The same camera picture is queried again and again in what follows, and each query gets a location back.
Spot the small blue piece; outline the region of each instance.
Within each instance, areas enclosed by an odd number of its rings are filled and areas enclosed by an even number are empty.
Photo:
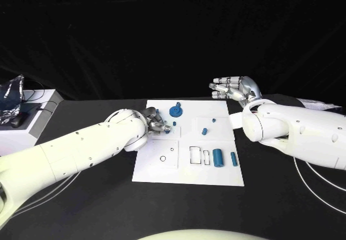
[[[224,167],[224,159],[223,159],[223,150],[221,149],[213,150],[213,158],[214,158],[214,166],[217,168]]]
[[[181,108],[182,104],[181,102],[177,103],[177,106],[174,106],[171,109],[169,109],[169,115],[174,117],[174,118],[178,118],[182,116],[184,114],[184,109]]]
[[[202,135],[207,135],[207,134],[208,134],[208,129],[204,128]]]
[[[239,163],[237,163],[237,154],[234,152],[231,152],[231,157],[233,157],[233,166],[237,167]]]

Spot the black backdrop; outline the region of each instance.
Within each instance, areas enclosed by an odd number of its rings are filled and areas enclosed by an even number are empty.
[[[264,94],[345,105],[345,8],[318,0],[6,1],[0,81],[74,100],[211,95],[249,75]]]

